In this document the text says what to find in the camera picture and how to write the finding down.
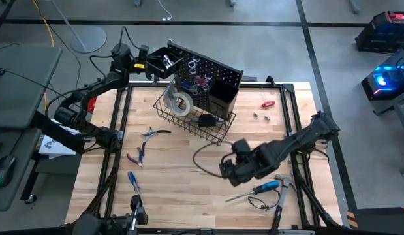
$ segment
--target gray floor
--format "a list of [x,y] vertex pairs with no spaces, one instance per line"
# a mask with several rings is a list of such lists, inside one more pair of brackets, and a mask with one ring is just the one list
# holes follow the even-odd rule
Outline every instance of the gray floor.
[[[166,14],[156,0],[144,0],[134,8],[130,0],[75,1],[56,0],[71,20],[161,20]],[[308,22],[369,22],[384,10],[404,10],[404,0],[361,0],[362,12],[353,15],[347,0],[303,0]],[[60,19],[49,1],[39,0],[44,15]],[[163,0],[181,21],[257,21],[299,22],[295,0],[240,0],[235,9],[217,0]],[[9,18],[38,18],[30,1],[17,1]],[[72,35],[64,25],[53,25],[64,41]],[[108,41],[96,55],[108,55],[117,43],[121,26],[102,26]],[[127,26],[137,44],[152,48],[164,46],[168,39],[202,54],[244,70],[246,76],[264,80],[272,75],[277,81],[311,82],[315,103],[322,108],[315,77],[301,27],[251,26]],[[311,38],[318,59],[324,86],[334,119],[341,127],[339,136],[347,164],[354,196],[359,208],[404,206],[404,131],[394,113],[382,117],[373,115],[360,81],[388,55],[357,52],[354,37],[360,28],[311,28]],[[0,30],[0,43],[19,42],[48,46],[49,36],[43,25],[5,24]],[[63,47],[55,38],[55,43]],[[92,82],[99,73],[88,61],[89,55],[76,54],[82,63],[79,84]],[[97,61],[107,70],[108,59]],[[78,65],[64,48],[63,56],[52,78],[58,91],[75,87]],[[132,76],[133,80],[145,80]],[[341,180],[329,150],[330,166],[341,212],[347,210]],[[8,228],[47,227],[64,222],[70,200],[73,177],[52,176],[37,184],[39,199],[33,206],[15,201],[12,208],[0,213],[0,230]],[[50,211],[50,206],[58,209]],[[12,216],[20,219],[9,220]],[[29,219],[22,219],[28,214]]]

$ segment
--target wooden table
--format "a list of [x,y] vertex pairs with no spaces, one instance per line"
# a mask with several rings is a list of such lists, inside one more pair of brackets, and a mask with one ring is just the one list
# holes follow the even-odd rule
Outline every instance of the wooden table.
[[[294,83],[294,87],[300,119],[305,127],[310,123],[311,116],[316,113],[311,87],[307,82]],[[228,180],[207,175],[192,162],[193,153],[207,142],[158,117],[153,104],[162,92],[163,88],[133,88],[112,213],[124,215],[131,212],[129,203],[135,192],[129,183],[127,172],[132,170],[140,184],[144,206],[149,215],[148,225],[139,226],[140,228],[269,229],[274,209],[256,209],[246,198],[229,203],[225,203],[225,200],[246,193],[261,183],[272,181],[276,174],[291,177],[292,167],[288,161],[283,161],[280,168],[269,176],[261,180],[252,179],[238,187],[231,186]],[[115,96],[116,91],[113,90],[98,97],[92,123],[97,126],[109,126]],[[261,110],[259,106],[264,99],[276,101],[275,106],[269,110]],[[254,111],[258,113],[257,119],[253,116]],[[233,142],[246,138],[253,148],[263,142],[284,137],[283,110],[277,89],[241,89],[234,112],[236,118],[225,140]],[[117,123],[120,123],[121,114],[122,109],[119,111]],[[270,116],[271,120],[266,121],[265,115]],[[159,134],[148,141],[144,157],[145,167],[141,170],[126,158],[126,153],[137,157],[136,147],[141,146],[143,141],[141,134],[148,131],[150,126],[154,130],[170,130],[172,134]],[[222,144],[205,149],[196,160],[208,170],[219,172],[219,161],[229,152],[230,146]],[[77,219],[95,196],[103,154],[103,150],[96,150],[83,155],[66,222]],[[341,224],[327,159],[314,152],[309,164],[317,198],[335,221]],[[257,196],[270,205],[277,201],[277,193],[273,191]],[[309,221],[312,221],[309,201],[307,198],[305,201]],[[104,202],[101,208],[104,214]],[[291,228],[294,224],[301,226],[296,193],[290,188],[279,228]]]

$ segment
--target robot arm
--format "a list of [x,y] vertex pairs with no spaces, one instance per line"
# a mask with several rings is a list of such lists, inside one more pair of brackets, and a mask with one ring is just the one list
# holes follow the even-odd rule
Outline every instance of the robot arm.
[[[149,48],[145,45],[140,47],[139,56],[134,58],[130,48],[126,44],[117,44],[112,50],[112,64],[110,72],[105,78],[97,78],[92,84],[86,84],[83,88],[77,89],[66,98],[55,111],[54,118],[62,125],[77,129],[90,134],[96,138],[96,143],[111,153],[119,151],[121,134],[108,127],[97,127],[88,122],[87,106],[89,101],[111,89],[123,89],[129,84],[129,74],[140,74],[144,72],[147,78],[151,79],[151,74],[165,79],[175,72],[181,59],[169,52],[167,48],[161,48],[148,55]],[[75,111],[71,106],[80,103],[80,111]]]
[[219,164],[221,175],[228,178],[236,187],[247,183],[252,177],[261,179],[277,170],[280,162],[293,151],[311,153],[317,140],[329,140],[337,136],[339,127],[332,118],[323,112],[312,116],[311,124],[284,140],[272,140],[261,144],[251,151],[245,139],[233,143],[232,151],[236,154],[236,162],[222,161]]

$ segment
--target blue screwdriver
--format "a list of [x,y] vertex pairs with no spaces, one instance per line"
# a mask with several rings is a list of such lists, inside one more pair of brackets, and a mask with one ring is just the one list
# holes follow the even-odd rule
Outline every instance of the blue screwdriver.
[[236,197],[234,197],[234,198],[231,198],[231,199],[226,200],[225,202],[230,202],[230,201],[232,201],[232,200],[241,198],[241,197],[243,197],[243,196],[248,196],[248,195],[251,195],[251,194],[257,195],[257,194],[259,194],[259,193],[268,192],[268,191],[273,190],[273,189],[276,189],[276,188],[278,188],[278,187],[279,187],[279,182],[278,182],[278,181],[276,181],[276,180],[275,180],[275,181],[271,181],[271,182],[268,182],[268,183],[265,183],[265,184],[263,184],[263,185],[260,185],[260,186],[257,186],[257,187],[255,187],[255,188],[253,188],[253,190],[252,190],[251,192],[249,192],[249,193],[245,193],[245,194],[242,194],[242,195],[240,195],[240,196],[236,196]]
[[141,195],[141,191],[139,191],[138,182],[137,182],[134,174],[132,172],[128,172],[128,178],[129,178],[129,181],[131,182],[131,184],[134,186],[134,190],[136,192],[138,192],[138,194],[140,195],[142,203],[144,203],[144,198]]

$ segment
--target hammer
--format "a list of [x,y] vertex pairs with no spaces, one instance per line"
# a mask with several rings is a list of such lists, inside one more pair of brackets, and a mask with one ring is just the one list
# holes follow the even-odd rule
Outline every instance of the hammer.
[[270,232],[268,233],[269,235],[277,235],[279,233],[281,211],[283,210],[283,204],[285,203],[285,197],[287,194],[288,186],[292,185],[293,189],[296,191],[296,187],[294,186],[294,183],[290,178],[283,177],[279,174],[275,175],[275,178],[283,181],[283,186],[281,188],[281,197],[280,197],[279,204],[277,205],[277,208],[275,209],[275,212],[274,212],[273,226],[272,226],[272,229],[270,230]]

